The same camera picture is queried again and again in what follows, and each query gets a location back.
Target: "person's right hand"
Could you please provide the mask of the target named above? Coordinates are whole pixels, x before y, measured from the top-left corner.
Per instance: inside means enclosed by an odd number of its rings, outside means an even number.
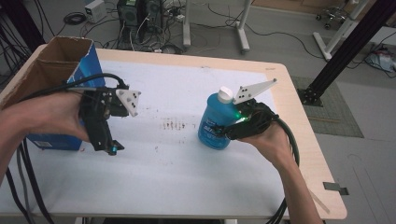
[[[238,140],[253,145],[278,170],[294,162],[288,136],[276,122],[271,123],[270,127],[261,134]]]

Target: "table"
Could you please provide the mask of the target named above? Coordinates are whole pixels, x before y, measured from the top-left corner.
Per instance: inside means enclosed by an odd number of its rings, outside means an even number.
[[[241,2],[241,0],[227,0],[227,3],[230,2]],[[245,34],[245,23],[248,18],[248,12],[250,10],[251,0],[245,0],[244,3],[244,12],[242,13],[241,21],[237,21],[235,23],[235,29],[238,33],[239,40],[241,42],[241,53],[245,54],[246,52],[250,51],[250,47],[248,45],[248,39]],[[188,48],[191,46],[191,36],[190,36],[190,7],[191,7],[191,0],[186,0],[186,15],[183,21],[183,46]]]
[[[295,134],[300,149],[301,170],[320,216],[323,219],[346,217],[347,210],[339,193],[323,188],[322,182],[334,182],[334,180],[284,65],[108,49],[98,49],[97,53],[99,59],[104,62],[139,63],[142,66],[154,67],[172,65],[206,71],[216,68],[228,70],[230,73],[251,72],[265,74],[267,79],[276,78],[278,84],[271,89],[276,112],[289,124]],[[13,85],[22,77],[26,66],[11,80],[9,85]],[[141,82],[139,85],[143,87],[146,84]],[[138,112],[143,116],[144,111],[150,108],[145,107],[147,105],[143,103],[141,106],[143,107],[139,107],[141,111]],[[160,125],[161,127],[157,128],[168,129],[166,122],[172,121],[176,125],[180,120],[165,120]],[[141,127],[138,124],[144,120],[139,121],[136,117],[132,122],[135,123],[135,127]],[[116,123],[110,123],[113,137],[119,136],[120,132],[133,131],[133,129],[115,128],[112,124]],[[147,130],[139,129],[138,132],[147,132]],[[136,142],[150,140],[149,136],[147,139],[134,139],[133,136],[131,138],[131,141]],[[118,140],[128,145],[128,139]],[[185,147],[186,151],[172,160],[170,160],[169,151],[162,151],[162,146],[170,148],[169,146],[176,144],[192,142],[193,140],[188,138],[181,138],[180,142],[176,143],[169,141],[159,146],[150,145],[147,148],[120,151],[116,157],[94,152],[88,144],[85,145],[84,152],[40,151],[33,147],[31,147],[31,152],[43,199],[49,212],[55,216],[268,218],[275,212],[283,197],[279,194],[282,191],[280,182],[273,177],[276,175],[274,170],[255,169],[256,165],[271,169],[271,164],[254,148],[237,142],[232,142],[232,144],[238,146],[239,149],[230,147],[223,151],[205,147],[190,150],[189,147]],[[134,154],[139,150],[146,152],[146,156],[144,153]],[[202,161],[215,160],[216,162],[200,165]],[[11,164],[11,169],[15,170],[15,163]],[[244,174],[248,178],[242,176],[236,169],[246,172]],[[264,174],[270,175],[274,184],[268,183]],[[0,189],[0,216],[19,215],[6,182],[5,180]],[[131,183],[134,184],[133,188],[125,188]],[[142,200],[140,197],[144,195],[150,196]],[[34,213],[38,213],[36,205],[31,208]]]

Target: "floor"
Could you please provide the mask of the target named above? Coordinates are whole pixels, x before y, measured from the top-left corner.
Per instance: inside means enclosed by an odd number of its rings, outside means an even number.
[[[25,1],[37,24],[39,17],[34,1]],[[61,30],[63,17],[72,11],[82,11],[82,0],[49,1],[42,0],[49,23],[57,33]],[[212,10],[237,16],[241,7],[210,5]],[[192,4],[191,21],[210,26],[224,25],[227,17],[221,17],[208,10],[207,5]],[[269,63],[283,63],[291,76],[316,77],[326,62],[311,56],[321,56],[312,36],[320,32],[328,41],[335,30],[325,30],[322,21],[316,21],[315,15],[271,10],[253,7],[247,19],[252,30],[246,29],[250,52],[240,54],[240,46],[234,29],[205,28],[192,25],[192,46],[186,55],[202,57],[228,58]],[[66,26],[61,35],[79,36],[82,25]],[[102,43],[117,38],[117,21],[98,26],[87,35]],[[181,24],[172,26],[172,42],[182,47]],[[50,31],[45,28],[45,37],[50,39]],[[364,50],[354,60],[359,62]],[[396,78],[391,79],[379,70],[367,64],[355,69],[346,68],[335,80],[355,120],[358,122],[364,138],[316,134],[332,175],[341,187],[348,189],[343,196],[348,216],[345,220],[328,220],[330,224],[341,223],[396,223]],[[1,219],[1,223],[15,223],[17,219]],[[74,220],[59,218],[59,223],[74,223]],[[243,224],[263,223],[263,220],[239,220]]]

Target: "bottle label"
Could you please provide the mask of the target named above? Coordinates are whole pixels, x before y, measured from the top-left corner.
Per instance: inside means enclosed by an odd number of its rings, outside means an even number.
[[[207,138],[210,138],[210,139],[217,139],[217,138],[218,138],[218,137],[216,136],[215,131],[213,131],[213,129],[211,128],[211,127],[213,127],[213,126],[215,126],[215,125],[217,125],[216,122],[214,122],[214,121],[211,120],[211,119],[207,119],[206,121],[204,121],[204,124],[203,124],[203,131],[204,131],[205,136],[206,136]]]

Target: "blue box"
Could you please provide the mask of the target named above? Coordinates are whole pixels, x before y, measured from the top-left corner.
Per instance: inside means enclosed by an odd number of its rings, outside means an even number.
[[[67,82],[102,73],[92,40],[62,36],[55,36],[39,53],[30,72],[35,72],[35,70],[39,71],[36,73],[44,74],[47,81],[53,78],[59,79],[51,77],[54,73],[63,73],[63,77],[69,74]],[[101,77],[79,86],[103,87],[105,85],[105,79]],[[29,134],[27,138],[42,149],[79,150],[82,142],[66,134]]]

